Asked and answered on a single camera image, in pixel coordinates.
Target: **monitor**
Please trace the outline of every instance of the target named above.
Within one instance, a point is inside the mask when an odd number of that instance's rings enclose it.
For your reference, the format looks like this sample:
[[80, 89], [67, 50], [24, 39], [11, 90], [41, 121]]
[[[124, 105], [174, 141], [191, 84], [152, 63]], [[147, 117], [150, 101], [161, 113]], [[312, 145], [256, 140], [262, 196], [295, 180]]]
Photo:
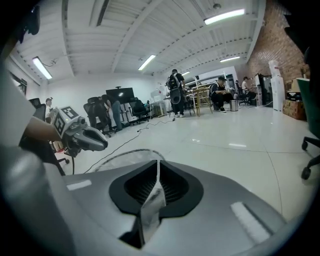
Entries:
[[107, 95], [115, 98], [116, 100], [120, 101], [121, 104], [129, 103], [134, 98], [134, 90], [132, 88], [120, 88], [120, 89], [111, 89], [105, 90]]

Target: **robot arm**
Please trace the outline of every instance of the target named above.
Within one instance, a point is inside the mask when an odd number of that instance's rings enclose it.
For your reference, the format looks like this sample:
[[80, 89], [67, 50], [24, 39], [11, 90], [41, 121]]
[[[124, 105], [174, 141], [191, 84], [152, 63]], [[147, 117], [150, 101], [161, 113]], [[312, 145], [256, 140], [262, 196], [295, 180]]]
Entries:
[[67, 153], [73, 158], [81, 150], [103, 151], [108, 146], [105, 136], [99, 130], [89, 127], [85, 118], [70, 106], [58, 109], [53, 125], [68, 148]]

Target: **man in black shirt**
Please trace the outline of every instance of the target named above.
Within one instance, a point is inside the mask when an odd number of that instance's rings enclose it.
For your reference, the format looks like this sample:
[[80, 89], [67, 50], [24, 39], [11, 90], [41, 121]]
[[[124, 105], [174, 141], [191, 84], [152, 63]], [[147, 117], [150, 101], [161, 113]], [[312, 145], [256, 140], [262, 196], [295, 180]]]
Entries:
[[224, 109], [224, 102], [230, 102], [234, 98], [231, 93], [226, 90], [225, 87], [226, 79], [223, 76], [219, 76], [218, 82], [213, 84], [209, 90], [209, 95], [212, 102], [220, 109], [220, 112], [227, 112]]
[[180, 92], [180, 102], [178, 104], [171, 104], [172, 110], [175, 114], [175, 117], [183, 118], [184, 117], [184, 105], [185, 105], [185, 96], [183, 89], [186, 86], [185, 78], [182, 74], [178, 73], [176, 69], [172, 70], [172, 75], [175, 75], [175, 77], [178, 79], [180, 86], [179, 86], [179, 92]]

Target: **white ceiling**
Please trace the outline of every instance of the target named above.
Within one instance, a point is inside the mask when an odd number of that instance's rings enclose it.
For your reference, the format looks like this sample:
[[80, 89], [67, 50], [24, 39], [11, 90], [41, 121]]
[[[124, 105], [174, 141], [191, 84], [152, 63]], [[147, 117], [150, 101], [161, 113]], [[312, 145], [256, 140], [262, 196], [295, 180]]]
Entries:
[[[110, 0], [97, 26], [106, 2], [40, 2], [39, 33], [26, 34], [11, 58], [37, 80], [45, 77], [32, 63], [36, 56], [48, 66], [57, 60], [47, 68], [53, 81], [80, 73], [166, 75], [173, 68], [197, 75], [201, 69], [223, 67], [220, 60], [228, 57], [241, 56], [238, 62], [246, 62], [266, 6], [266, 0]], [[221, 9], [214, 9], [214, 3]], [[245, 15], [204, 23], [206, 18], [241, 8]], [[138, 71], [152, 54], [156, 58]]]

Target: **white floor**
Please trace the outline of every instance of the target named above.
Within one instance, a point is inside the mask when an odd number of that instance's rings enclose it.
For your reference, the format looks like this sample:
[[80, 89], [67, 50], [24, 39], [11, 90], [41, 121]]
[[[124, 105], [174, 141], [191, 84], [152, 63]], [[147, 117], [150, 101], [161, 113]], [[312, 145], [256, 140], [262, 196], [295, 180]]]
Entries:
[[[172, 115], [167, 115], [154, 118], [150, 123], [172, 119]], [[82, 151], [75, 159], [75, 173], [87, 171], [92, 164], [137, 136], [137, 130], [147, 124], [131, 126], [108, 138], [109, 146], [104, 151]], [[311, 156], [319, 154], [319, 149], [310, 144], [307, 153], [301, 149], [304, 136], [315, 137], [309, 132], [308, 124], [271, 108], [241, 106], [238, 112], [215, 111], [213, 114], [208, 108], [202, 108], [200, 117], [186, 112], [185, 118], [148, 127], [110, 157], [134, 149], [158, 151], [168, 161], [233, 179], [273, 206], [286, 220], [306, 210], [319, 183], [319, 166], [311, 168], [309, 180], [300, 178]], [[72, 173], [71, 163], [62, 163], [62, 166], [67, 174]]]

